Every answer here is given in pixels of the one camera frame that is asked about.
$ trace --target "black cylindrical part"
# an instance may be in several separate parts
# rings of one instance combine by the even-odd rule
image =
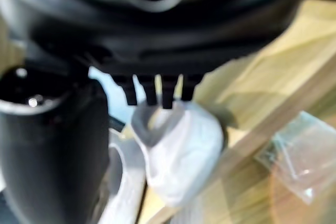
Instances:
[[[98,81],[12,69],[0,79],[0,160],[23,224],[89,223],[108,156]]]

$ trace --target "wooden table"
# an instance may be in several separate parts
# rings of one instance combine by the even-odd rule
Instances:
[[[195,100],[227,126],[229,135],[229,148],[200,195],[206,224],[323,223],[303,217],[316,212],[321,220],[322,204],[306,207],[252,156],[332,90],[335,73],[336,4],[308,0],[272,45],[219,68],[199,85]],[[149,189],[139,223],[163,223],[177,211]]]

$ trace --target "white plastic bag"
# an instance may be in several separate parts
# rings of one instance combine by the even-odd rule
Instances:
[[[192,102],[177,101],[172,110],[141,103],[131,127],[145,157],[149,186],[169,206],[188,203],[222,152],[223,132],[217,119]]]

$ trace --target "white plastic part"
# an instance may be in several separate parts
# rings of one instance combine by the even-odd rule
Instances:
[[[145,161],[134,140],[110,130],[110,199],[99,224],[135,224],[146,183]]]
[[[177,101],[172,110],[141,103],[131,127],[145,158],[149,186],[171,207],[187,204],[222,153],[223,131],[217,119],[192,102]]]

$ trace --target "black plastic housing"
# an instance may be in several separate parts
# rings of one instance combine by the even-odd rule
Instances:
[[[106,95],[97,81],[12,69],[0,80],[0,160],[23,224],[86,224],[109,164]],[[38,97],[39,103],[30,103]]]
[[[60,57],[114,76],[179,75],[260,50],[291,24],[300,1],[199,0],[147,13],[93,0],[3,0],[2,11],[14,34]]]

